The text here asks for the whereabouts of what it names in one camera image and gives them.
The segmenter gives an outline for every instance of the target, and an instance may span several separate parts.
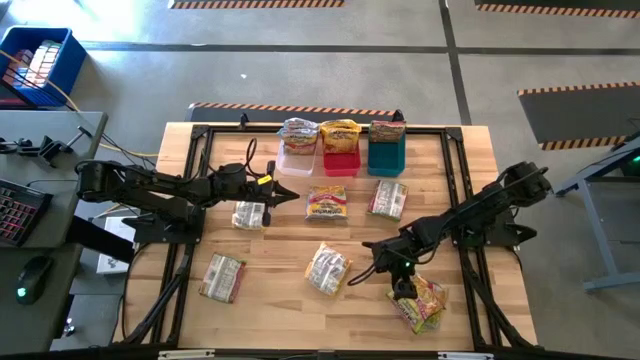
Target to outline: computer mouse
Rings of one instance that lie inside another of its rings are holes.
[[[16,300],[22,305],[35,303],[44,292],[53,258],[40,255],[32,258],[22,269],[16,286]]]

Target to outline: keyboard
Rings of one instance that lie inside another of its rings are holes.
[[[53,195],[0,180],[0,242],[22,246]]]

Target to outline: teal plastic container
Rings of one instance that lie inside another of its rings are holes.
[[[367,170],[372,176],[397,177],[405,167],[407,134],[397,143],[374,143],[369,141]]]

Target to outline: plastic container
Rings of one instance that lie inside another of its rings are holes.
[[[313,174],[315,159],[315,155],[285,154],[284,141],[280,140],[280,149],[278,150],[278,157],[276,158],[276,168],[285,175],[308,177]]]
[[[5,33],[2,43],[0,43],[0,49],[11,56],[21,49],[31,50],[35,54],[44,40],[62,44],[56,61],[49,72],[49,81],[56,84],[68,95],[73,89],[80,67],[82,67],[84,58],[87,56],[87,52],[82,45],[71,35],[71,29],[13,26]],[[5,73],[9,61],[11,60],[0,56],[0,74]],[[41,89],[56,94],[55,97],[44,91],[29,87],[20,86],[16,89],[38,106],[61,106],[64,104],[62,102],[64,101],[64,96],[49,84],[45,84]]]
[[[360,170],[360,142],[353,154],[324,153],[323,158],[327,176],[356,176]]]
[[[404,171],[407,134],[397,143],[369,142],[367,172],[373,176],[396,177]]]

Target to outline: blue storage bin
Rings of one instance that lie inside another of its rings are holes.
[[[2,43],[0,43],[0,49],[11,56],[14,56],[21,49],[31,50],[31,52],[35,54],[44,40],[51,40],[62,44],[56,61],[53,63],[51,71],[49,72],[49,81],[56,84],[68,95],[73,89],[73,84],[76,82],[80,67],[82,67],[84,58],[87,56],[86,50],[80,45],[78,40],[71,35],[71,29],[13,26],[5,33]],[[0,55],[0,74],[4,75],[9,61],[11,60]],[[64,105],[64,102],[62,102],[64,96],[49,84],[45,84],[42,89],[51,94],[55,94],[55,97],[38,89],[28,87],[18,87],[17,89],[27,99],[38,106]]]
[[[396,177],[404,171],[407,134],[397,143],[369,141],[367,170],[372,176]]]

